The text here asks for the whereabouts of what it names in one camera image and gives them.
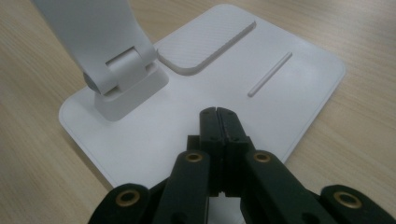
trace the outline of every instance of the white plastic base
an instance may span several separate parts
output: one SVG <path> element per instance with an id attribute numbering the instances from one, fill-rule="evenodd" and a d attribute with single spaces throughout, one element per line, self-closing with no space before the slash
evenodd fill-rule
<path id="1" fill-rule="evenodd" d="M 199 134 L 199 112 L 210 106 L 234 111 L 256 148 L 286 160 L 345 67 L 329 52 L 252 17 L 256 27 L 193 76 L 178 75 L 159 63 L 169 83 L 117 122 L 95 110 L 94 93 L 88 88 L 64 102 L 62 125 L 111 185 L 150 188 L 168 177 L 177 154 L 186 149 L 187 135 Z M 288 52 L 292 57 L 249 97 Z M 242 222 L 239 200 L 210 200 L 209 223 Z"/>

